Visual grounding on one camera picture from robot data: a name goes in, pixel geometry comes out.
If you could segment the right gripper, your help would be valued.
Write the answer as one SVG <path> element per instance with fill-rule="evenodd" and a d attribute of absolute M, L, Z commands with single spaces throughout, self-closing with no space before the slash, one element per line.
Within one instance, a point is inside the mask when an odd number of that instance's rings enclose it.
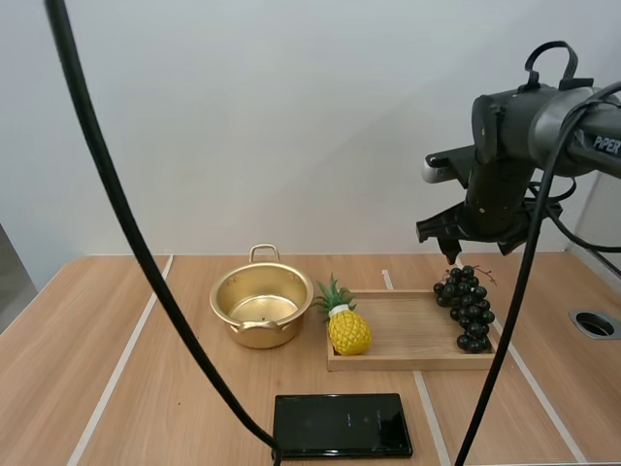
<path fill-rule="evenodd" d="M 459 203 L 436 216 L 418 221 L 420 243 L 435 238 L 449 265 L 455 265 L 462 252 L 461 242 L 494 243 L 508 255 L 528 241 L 536 201 L 506 205 Z"/>

